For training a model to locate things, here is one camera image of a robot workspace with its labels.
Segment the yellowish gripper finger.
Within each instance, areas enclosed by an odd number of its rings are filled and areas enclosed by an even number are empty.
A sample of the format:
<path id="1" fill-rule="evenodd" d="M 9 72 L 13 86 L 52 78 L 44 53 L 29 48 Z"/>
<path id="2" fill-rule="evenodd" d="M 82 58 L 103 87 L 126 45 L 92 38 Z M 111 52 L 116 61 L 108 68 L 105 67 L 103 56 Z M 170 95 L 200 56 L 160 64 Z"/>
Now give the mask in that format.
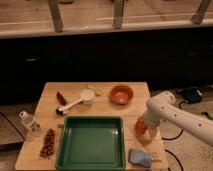
<path id="1" fill-rule="evenodd" d="M 150 138 L 153 139 L 156 137 L 158 129 L 157 128 L 153 129 L 153 128 L 148 127 L 148 131 L 149 131 Z"/>

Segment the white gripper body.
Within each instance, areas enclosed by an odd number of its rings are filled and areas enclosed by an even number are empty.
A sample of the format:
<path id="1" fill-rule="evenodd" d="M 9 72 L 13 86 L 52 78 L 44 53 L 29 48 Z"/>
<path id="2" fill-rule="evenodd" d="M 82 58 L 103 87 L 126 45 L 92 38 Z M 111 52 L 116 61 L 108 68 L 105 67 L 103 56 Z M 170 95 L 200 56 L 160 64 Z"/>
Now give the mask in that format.
<path id="1" fill-rule="evenodd" d="M 160 124 L 161 118 L 153 113 L 145 112 L 143 114 L 143 120 L 149 128 L 156 129 Z"/>

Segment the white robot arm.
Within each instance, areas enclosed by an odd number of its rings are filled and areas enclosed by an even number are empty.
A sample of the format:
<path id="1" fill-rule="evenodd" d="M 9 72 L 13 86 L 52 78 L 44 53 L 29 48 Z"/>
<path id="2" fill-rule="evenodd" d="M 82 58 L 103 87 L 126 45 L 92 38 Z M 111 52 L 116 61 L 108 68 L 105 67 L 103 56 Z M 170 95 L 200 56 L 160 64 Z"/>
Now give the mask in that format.
<path id="1" fill-rule="evenodd" d="M 143 113 L 145 124 L 155 129 L 165 119 L 213 148 L 213 121 L 186 112 L 174 106 L 176 98 L 170 91 L 163 91 L 146 102 Z"/>

